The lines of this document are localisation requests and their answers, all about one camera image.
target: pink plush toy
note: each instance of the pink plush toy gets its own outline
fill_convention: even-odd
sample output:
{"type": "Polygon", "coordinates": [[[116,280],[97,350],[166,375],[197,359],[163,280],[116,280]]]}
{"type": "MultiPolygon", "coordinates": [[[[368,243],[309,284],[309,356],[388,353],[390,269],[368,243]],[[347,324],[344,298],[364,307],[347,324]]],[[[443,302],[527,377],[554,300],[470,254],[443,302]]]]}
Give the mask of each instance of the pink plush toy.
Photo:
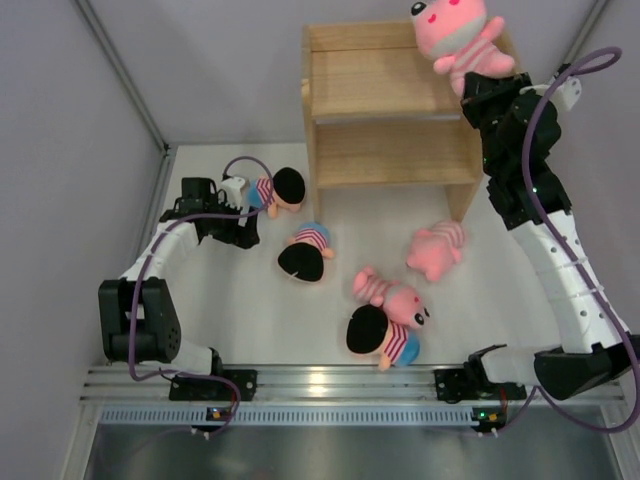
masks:
{"type": "Polygon", "coordinates": [[[413,5],[411,17],[418,49],[435,60],[436,73],[450,74],[459,97],[467,72],[493,78],[511,73],[515,60],[492,43],[504,29],[504,18],[487,23],[484,0],[424,0],[413,5]]]}
{"type": "Polygon", "coordinates": [[[416,289],[400,282],[387,282],[371,267],[365,267],[353,281],[353,295],[361,302],[382,307],[389,320],[399,325],[420,328],[429,318],[416,289]]]}
{"type": "Polygon", "coordinates": [[[465,237],[462,225],[451,220],[438,222],[431,230],[422,228],[413,235],[407,265],[437,282],[462,259],[465,237]]]}

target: eye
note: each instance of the eye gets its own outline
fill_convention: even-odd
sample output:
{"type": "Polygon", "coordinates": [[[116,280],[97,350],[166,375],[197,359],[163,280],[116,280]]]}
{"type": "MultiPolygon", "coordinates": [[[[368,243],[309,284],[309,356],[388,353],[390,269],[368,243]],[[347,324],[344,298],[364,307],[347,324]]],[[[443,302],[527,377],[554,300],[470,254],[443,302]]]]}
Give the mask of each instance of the eye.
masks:
{"type": "Polygon", "coordinates": [[[424,2],[414,3],[413,7],[411,7],[411,15],[417,17],[425,8],[427,8],[427,4],[424,2]]]}

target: white wall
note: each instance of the white wall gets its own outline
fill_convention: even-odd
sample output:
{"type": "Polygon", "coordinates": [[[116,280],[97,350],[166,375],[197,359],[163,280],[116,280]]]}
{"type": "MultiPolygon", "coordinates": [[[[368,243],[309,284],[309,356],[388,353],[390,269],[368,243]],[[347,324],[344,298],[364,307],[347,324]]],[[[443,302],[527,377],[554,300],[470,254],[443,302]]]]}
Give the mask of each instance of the white wall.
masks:
{"type": "Polygon", "coordinates": [[[612,305],[640,333],[640,3],[610,2],[581,55],[610,45],[622,59],[583,77],[583,96],[563,122],[550,165],[571,198],[578,231],[612,305]]]}
{"type": "Polygon", "coordinates": [[[159,155],[68,0],[0,3],[0,465],[57,478],[159,155]]]}
{"type": "MultiPolygon", "coordinates": [[[[593,0],[487,0],[546,80],[593,0]]],[[[301,27],[409,18],[414,0],[93,0],[173,142],[300,141],[301,27]]]]}

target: metal frame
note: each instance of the metal frame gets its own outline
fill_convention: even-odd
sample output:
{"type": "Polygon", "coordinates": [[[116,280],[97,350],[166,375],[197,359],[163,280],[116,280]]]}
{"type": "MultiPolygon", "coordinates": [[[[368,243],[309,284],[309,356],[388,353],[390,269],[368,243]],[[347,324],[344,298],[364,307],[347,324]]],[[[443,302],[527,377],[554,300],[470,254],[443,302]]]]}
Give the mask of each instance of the metal frame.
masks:
{"type": "MultiPolygon", "coordinates": [[[[81,19],[94,36],[100,49],[119,79],[124,93],[136,109],[155,145],[162,152],[162,163],[156,186],[147,206],[147,218],[137,242],[137,253],[149,242],[168,188],[177,146],[169,146],[151,115],[144,98],[124,65],[107,30],[89,0],[71,0],[81,19]]],[[[584,25],[576,35],[563,61],[572,61],[584,45],[589,34],[603,13],[608,0],[595,0],[584,25]]],[[[247,366],[229,366],[247,368],[247,366]]],[[[355,366],[276,366],[259,365],[260,384],[252,405],[284,409],[349,407],[366,409],[382,408],[451,409],[437,401],[433,372],[439,368],[458,365],[413,366],[407,370],[391,370],[384,375],[374,367],[355,366]]],[[[105,408],[118,405],[166,407],[184,409],[184,403],[168,400],[169,384],[155,378],[143,384],[134,383],[126,366],[94,367],[89,370],[80,399],[80,411],[73,438],[69,445],[61,478],[83,478],[89,461],[98,424],[105,408]]],[[[459,409],[477,406],[497,406],[498,402],[461,402],[459,409]]],[[[604,385],[564,402],[566,406],[601,406],[608,426],[626,418],[628,409],[618,382],[604,385]]],[[[546,406],[540,397],[532,406],[546,406]]],[[[612,448],[623,478],[640,478],[640,427],[611,436],[612,448]]]]}
{"type": "Polygon", "coordinates": [[[122,61],[118,50],[113,44],[113,41],[104,27],[104,24],[100,20],[100,17],[93,8],[93,5],[89,0],[71,0],[71,3],[73,3],[77,11],[80,13],[82,20],[89,28],[89,31],[95,38],[100,50],[102,50],[102,53],[106,56],[109,65],[113,69],[113,73],[122,85],[125,95],[140,115],[140,119],[149,132],[149,135],[151,135],[151,138],[153,138],[156,147],[158,147],[163,154],[166,153],[168,147],[167,142],[164,140],[162,132],[160,132],[160,129],[153,119],[144,98],[140,94],[138,87],[122,61]]]}

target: black hair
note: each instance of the black hair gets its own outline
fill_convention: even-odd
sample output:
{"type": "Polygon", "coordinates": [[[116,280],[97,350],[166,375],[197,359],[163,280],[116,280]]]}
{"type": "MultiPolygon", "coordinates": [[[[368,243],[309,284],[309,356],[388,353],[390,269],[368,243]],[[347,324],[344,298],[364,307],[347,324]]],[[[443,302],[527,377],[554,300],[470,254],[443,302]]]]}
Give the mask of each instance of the black hair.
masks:
{"type": "Polygon", "coordinates": [[[388,328],[389,319],[381,308],[363,305],[349,320],[347,348],[353,353],[371,353],[382,345],[388,328]]]}
{"type": "Polygon", "coordinates": [[[322,253],[308,243],[294,243],[278,256],[278,265],[303,282],[318,282],[324,276],[322,253]]]}
{"type": "Polygon", "coordinates": [[[291,167],[284,167],[276,172],[273,176],[273,190],[291,205],[302,203],[306,194],[302,175],[291,167]]]}

